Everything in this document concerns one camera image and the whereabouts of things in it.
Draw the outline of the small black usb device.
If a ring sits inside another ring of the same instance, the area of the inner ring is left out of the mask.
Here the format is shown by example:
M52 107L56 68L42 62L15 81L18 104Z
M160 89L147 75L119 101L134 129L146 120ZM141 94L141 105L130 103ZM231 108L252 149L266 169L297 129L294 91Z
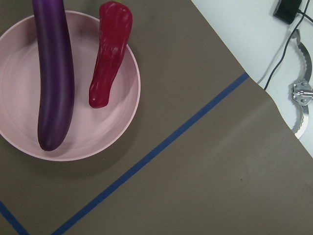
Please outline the small black usb device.
M302 0L279 0L273 16L286 24L291 24L299 10Z

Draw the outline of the green handled reacher stick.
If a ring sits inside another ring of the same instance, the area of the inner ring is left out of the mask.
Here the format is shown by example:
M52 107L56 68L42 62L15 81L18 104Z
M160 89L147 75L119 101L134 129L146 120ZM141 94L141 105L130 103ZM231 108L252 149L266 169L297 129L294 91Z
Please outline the green handled reacher stick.
M299 51L302 53L305 62L305 72L302 78L299 78L292 86L292 99L301 108L300 121L296 124L292 131L299 139L305 133L309 124L309 103L313 100L313 88L310 85L310 79L313 71L311 56L301 42L300 30L297 29L293 35Z

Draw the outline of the red toy chili pepper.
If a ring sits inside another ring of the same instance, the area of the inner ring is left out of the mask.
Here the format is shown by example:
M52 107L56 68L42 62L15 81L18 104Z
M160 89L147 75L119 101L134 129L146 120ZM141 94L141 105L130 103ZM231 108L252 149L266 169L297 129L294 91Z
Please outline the red toy chili pepper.
M89 87L89 105L95 109L109 103L112 84L122 64L133 25L130 9L117 1L101 5L99 17L99 47Z

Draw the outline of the purple toy eggplant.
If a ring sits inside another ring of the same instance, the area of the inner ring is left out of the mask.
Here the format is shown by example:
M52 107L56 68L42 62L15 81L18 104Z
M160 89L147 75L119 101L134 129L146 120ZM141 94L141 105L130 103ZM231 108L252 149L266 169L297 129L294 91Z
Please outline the purple toy eggplant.
M40 63L38 141L53 151L64 141L74 108L74 67L64 3L32 1Z

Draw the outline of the pink plate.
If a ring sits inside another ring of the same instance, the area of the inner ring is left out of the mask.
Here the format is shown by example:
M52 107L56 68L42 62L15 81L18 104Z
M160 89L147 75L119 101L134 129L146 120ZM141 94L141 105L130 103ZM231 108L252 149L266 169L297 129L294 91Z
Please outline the pink plate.
M19 21L0 38L0 134L28 155L60 162L87 158L112 145L133 120L140 98L139 69L128 48L108 105L90 107L99 20L74 11L67 11L66 17L75 69L75 103L67 136L53 151L42 150L37 137L40 70L34 18Z

